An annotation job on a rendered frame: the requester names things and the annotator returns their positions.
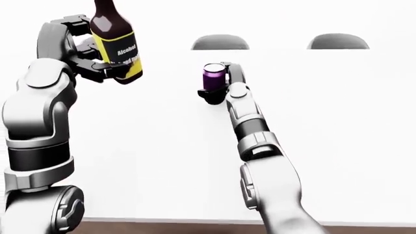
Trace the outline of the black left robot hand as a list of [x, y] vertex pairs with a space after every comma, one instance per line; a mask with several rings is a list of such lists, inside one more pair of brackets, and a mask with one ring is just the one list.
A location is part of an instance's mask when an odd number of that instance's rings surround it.
[[85, 15], [66, 16], [44, 23], [37, 39], [37, 57], [60, 60], [66, 63], [74, 75], [102, 83], [127, 74], [130, 66], [123, 63], [94, 62], [103, 60], [93, 38], [76, 45], [73, 37], [92, 34], [90, 19]]

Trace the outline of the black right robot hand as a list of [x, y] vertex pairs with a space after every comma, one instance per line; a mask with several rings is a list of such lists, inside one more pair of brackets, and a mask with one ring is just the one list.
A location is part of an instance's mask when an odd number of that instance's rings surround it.
[[239, 64], [231, 62], [211, 64], [223, 64], [226, 67], [226, 84], [215, 91], [207, 91], [205, 89], [198, 90], [198, 95], [210, 105], [219, 105], [225, 100], [233, 83], [246, 83], [246, 79], [242, 67]]

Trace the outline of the brown bottle yellow black label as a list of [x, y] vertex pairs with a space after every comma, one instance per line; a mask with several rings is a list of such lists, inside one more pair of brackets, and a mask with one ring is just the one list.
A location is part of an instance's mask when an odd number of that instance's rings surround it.
[[142, 77], [143, 69], [131, 24], [118, 13], [113, 0], [94, 0], [96, 13], [90, 30], [104, 62], [126, 64], [129, 71], [115, 80], [127, 85]]

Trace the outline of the purple drink can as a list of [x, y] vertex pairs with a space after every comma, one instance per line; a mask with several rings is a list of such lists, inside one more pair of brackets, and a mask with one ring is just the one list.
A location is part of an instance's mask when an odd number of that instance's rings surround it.
[[215, 91], [226, 84], [226, 67], [223, 64], [206, 64], [203, 67], [203, 89]]

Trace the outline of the grey round stool seat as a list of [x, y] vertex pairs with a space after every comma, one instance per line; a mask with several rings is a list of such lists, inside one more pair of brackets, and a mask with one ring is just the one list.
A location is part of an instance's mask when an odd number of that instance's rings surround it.
[[240, 36], [232, 34], [210, 34], [201, 36], [191, 50], [249, 50], [250, 46]]
[[343, 33], [320, 34], [308, 44], [309, 50], [370, 49], [366, 41], [359, 36]]

